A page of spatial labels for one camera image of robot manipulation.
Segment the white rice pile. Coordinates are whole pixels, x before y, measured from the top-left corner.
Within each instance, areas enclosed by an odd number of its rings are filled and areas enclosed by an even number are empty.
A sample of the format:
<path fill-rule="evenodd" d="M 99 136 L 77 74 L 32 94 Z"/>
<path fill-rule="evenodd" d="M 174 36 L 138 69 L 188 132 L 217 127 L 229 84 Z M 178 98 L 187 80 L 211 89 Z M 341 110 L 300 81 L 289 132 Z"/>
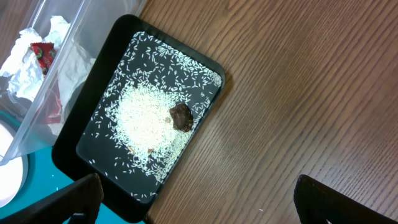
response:
<path fill-rule="evenodd" d="M 90 118 L 77 154 L 141 203 L 150 202 L 209 110 L 222 78 L 146 32 L 137 32 Z M 169 110 L 185 103 L 189 132 Z"/>

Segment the dark brown food scrap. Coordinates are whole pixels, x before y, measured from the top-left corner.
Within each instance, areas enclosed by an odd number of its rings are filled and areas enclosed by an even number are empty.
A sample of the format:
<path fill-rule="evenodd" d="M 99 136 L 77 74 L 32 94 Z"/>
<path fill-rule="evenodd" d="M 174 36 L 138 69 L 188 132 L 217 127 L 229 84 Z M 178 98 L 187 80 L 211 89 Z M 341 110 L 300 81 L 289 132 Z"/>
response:
<path fill-rule="evenodd" d="M 182 132 L 189 132 L 193 127 L 193 115 L 185 103 L 175 105 L 169 110 L 173 119 L 174 129 Z"/>

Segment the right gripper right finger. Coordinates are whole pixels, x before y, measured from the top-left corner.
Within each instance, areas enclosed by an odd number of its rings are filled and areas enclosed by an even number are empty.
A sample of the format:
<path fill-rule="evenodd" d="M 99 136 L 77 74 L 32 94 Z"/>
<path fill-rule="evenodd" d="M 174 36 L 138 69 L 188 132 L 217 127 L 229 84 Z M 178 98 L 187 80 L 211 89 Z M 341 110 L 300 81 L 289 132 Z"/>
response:
<path fill-rule="evenodd" d="M 307 175 L 297 179 L 294 204 L 302 224 L 397 224 Z"/>

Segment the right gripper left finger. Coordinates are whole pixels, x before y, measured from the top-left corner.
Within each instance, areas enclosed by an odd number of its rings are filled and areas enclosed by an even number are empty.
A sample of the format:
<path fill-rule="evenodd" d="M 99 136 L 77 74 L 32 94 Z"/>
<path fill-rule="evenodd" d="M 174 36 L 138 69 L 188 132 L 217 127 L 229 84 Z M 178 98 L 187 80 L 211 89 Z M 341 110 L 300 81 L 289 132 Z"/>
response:
<path fill-rule="evenodd" d="M 98 174 L 88 174 L 63 189 L 1 219 L 1 223 L 94 223 L 104 193 Z"/>

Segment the red snack wrapper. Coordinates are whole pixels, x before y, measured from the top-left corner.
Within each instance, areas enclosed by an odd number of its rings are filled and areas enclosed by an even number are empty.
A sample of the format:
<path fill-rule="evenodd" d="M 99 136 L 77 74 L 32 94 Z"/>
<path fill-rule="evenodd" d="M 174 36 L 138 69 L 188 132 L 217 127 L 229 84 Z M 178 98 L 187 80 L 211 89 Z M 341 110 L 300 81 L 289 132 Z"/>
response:
<path fill-rule="evenodd" d="M 42 71 L 44 80 L 56 56 L 54 44 L 51 42 L 36 42 L 31 43 L 30 49 L 35 53 L 39 67 Z M 39 117 L 39 121 L 44 124 L 60 123 L 62 119 L 62 103 L 60 99 L 60 91 L 58 82 L 53 84 L 53 88 L 45 93 L 44 101 L 40 106 L 41 114 L 36 112 L 35 117 Z"/>

